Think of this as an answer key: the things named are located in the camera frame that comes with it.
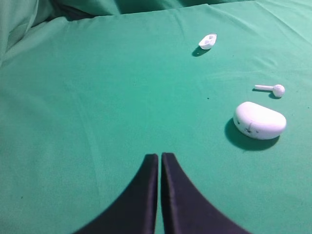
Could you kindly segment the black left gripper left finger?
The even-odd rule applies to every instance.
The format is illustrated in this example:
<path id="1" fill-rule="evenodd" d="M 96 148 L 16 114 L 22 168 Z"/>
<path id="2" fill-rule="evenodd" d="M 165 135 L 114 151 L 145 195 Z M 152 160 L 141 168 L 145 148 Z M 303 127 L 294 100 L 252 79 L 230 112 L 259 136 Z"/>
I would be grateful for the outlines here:
<path id="1" fill-rule="evenodd" d="M 148 154 L 120 196 L 78 234 L 153 234 L 158 196 L 158 156 Z"/>

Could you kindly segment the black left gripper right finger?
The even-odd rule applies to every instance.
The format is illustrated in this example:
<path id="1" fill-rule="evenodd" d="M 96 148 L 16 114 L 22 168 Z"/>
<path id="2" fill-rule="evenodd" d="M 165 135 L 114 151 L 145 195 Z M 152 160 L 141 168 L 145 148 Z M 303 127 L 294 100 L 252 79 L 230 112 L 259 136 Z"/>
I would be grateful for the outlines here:
<path id="1" fill-rule="evenodd" d="M 161 155 L 161 209 L 166 234 L 248 234 L 194 186 L 173 153 Z"/>

